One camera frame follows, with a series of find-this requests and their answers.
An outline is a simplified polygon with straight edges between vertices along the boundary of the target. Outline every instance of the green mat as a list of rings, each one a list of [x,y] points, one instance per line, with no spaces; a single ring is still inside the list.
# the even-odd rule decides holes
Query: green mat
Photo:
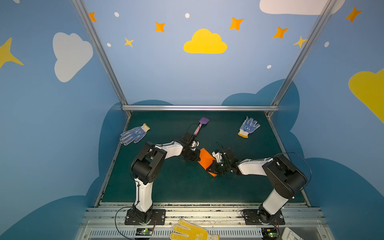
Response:
[[[237,135],[245,118],[253,117],[260,127],[249,138]],[[201,117],[209,119],[197,135],[198,148],[209,153],[218,149],[220,142],[224,148],[230,147],[240,159],[260,159],[281,152],[278,142],[263,112],[227,111],[149,111],[133,112],[128,129],[146,123],[151,129],[137,144],[121,146],[112,170],[103,202],[134,202],[135,184],[130,178],[130,166],[145,142],[164,144],[180,139],[190,124]],[[193,133],[197,125],[192,125]],[[154,181],[153,202],[263,202],[273,190],[265,176],[237,175],[212,177],[198,162],[186,162],[178,157],[164,161],[161,173]],[[302,194],[297,194],[292,202],[304,202]]]

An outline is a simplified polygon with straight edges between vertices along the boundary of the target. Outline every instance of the glove cuff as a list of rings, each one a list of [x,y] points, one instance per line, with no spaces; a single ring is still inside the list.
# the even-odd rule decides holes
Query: glove cuff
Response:
[[[242,136],[243,138],[248,138],[248,133],[245,132],[245,131],[243,131],[243,130],[241,130],[241,129],[240,129],[238,135],[239,135],[239,136]]]
[[[208,234],[207,240],[220,240],[220,236],[219,235],[210,235],[210,234]]]
[[[150,127],[148,127],[147,124],[144,123],[143,126],[141,126],[141,129],[143,129],[144,132],[147,132]]]

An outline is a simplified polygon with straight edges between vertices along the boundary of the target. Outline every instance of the work glove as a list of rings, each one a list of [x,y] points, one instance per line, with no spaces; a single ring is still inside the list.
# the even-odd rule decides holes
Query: work glove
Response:
[[[173,230],[176,233],[171,233],[169,236],[172,240],[220,240],[219,235],[210,235],[204,228],[184,219],[180,219],[179,224],[176,224]]]
[[[120,137],[120,142],[127,146],[131,142],[138,143],[147,134],[150,128],[147,124],[143,124],[141,127],[132,128],[129,131],[123,132]]]
[[[253,133],[258,127],[260,127],[260,124],[258,124],[256,120],[253,120],[253,118],[248,119],[247,116],[243,125],[240,127],[238,135],[248,138],[248,134]]]

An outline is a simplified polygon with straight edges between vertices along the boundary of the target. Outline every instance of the white cloud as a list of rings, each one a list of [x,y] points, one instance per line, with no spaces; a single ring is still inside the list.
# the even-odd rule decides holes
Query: white cloud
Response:
[[[269,14],[320,15],[328,0],[260,0],[260,10]],[[332,9],[337,12],[345,0],[338,0]]]
[[[93,56],[92,45],[75,33],[56,33],[53,37],[53,51],[57,58],[55,74],[63,83],[71,80]]]

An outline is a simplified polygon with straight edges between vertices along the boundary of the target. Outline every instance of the yellow cloud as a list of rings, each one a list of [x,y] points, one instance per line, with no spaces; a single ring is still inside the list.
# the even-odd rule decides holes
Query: yellow cloud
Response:
[[[197,30],[192,40],[184,44],[187,53],[223,53],[226,50],[227,45],[221,41],[220,35],[205,28]]]
[[[378,73],[356,73],[349,80],[349,89],[384,122],[384,69]]]

